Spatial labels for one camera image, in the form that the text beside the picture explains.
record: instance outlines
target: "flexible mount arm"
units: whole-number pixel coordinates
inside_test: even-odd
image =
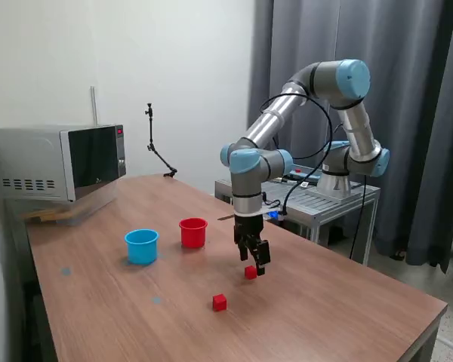
[[[158,158],[163,162],[163,164],[166,165],[167,168],[169,168],[170,172],[167,172],[167,173],[164,173],[163,176],[164,177],[174,177],[174,175],[176,174],[176,172],[178,172],[178,170],[174,167],[172,167],[159,153],[158,151],[156,151],[156,148],[154,146],[154,143],[153,143],[153,107],[152,107],[152,103],[148,103],[148,109],[147,111],[144,111],[144,113],[149,116],[149,145],[147,146],[148,147],[148,151],[152,151],[156,156],[158,156]]]

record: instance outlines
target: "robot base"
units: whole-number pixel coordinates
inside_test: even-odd
[[[356,198],[350,191],[349,175],[336,176],[327,173],[321,174],[317,187],[308,188],[307,194],[324,198],[336,204],[342,204]]]

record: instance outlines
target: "plastic cup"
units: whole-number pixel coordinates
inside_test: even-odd
[[[128,260],[132,264],[149,265],[158,256],[159,234],[150,229],[139,229],[124,236],[128,245]]]
[[[203,247],[205,245],[207,225],[206,220],[199,217],[181,220],[181,244],[184,247]]]

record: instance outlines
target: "microwave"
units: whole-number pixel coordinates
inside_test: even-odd
[[[125,174],[121,124],[0,128],[0,197],[76,201]]]

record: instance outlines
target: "blue cup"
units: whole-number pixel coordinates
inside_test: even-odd
[[[158,232],[149,229],[139,229],[124,236],[128,245],[128,259],[132,264],[149,265],[158,256]]]

